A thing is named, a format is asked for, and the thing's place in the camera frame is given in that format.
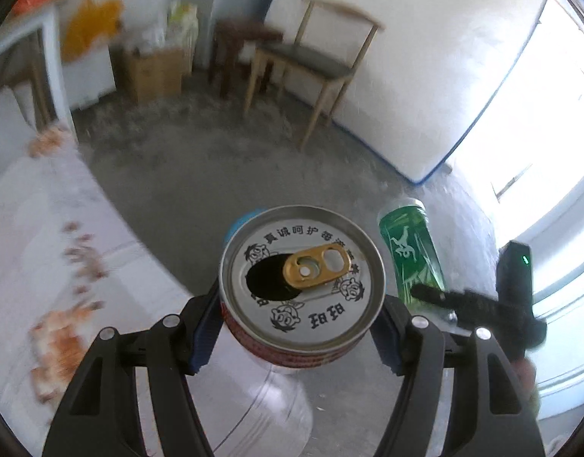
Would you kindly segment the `person right hand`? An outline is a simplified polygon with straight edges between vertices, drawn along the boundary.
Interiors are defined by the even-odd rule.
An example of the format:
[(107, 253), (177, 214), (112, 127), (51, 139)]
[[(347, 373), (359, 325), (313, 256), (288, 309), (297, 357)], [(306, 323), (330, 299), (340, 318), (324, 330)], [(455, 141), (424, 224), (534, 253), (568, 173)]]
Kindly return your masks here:
[(517, 359), (511, 363), (518, 377), (522, 391), (527, 399), (537, 399), (539, 392), (536, 385), (537, 370), (528, 358)]

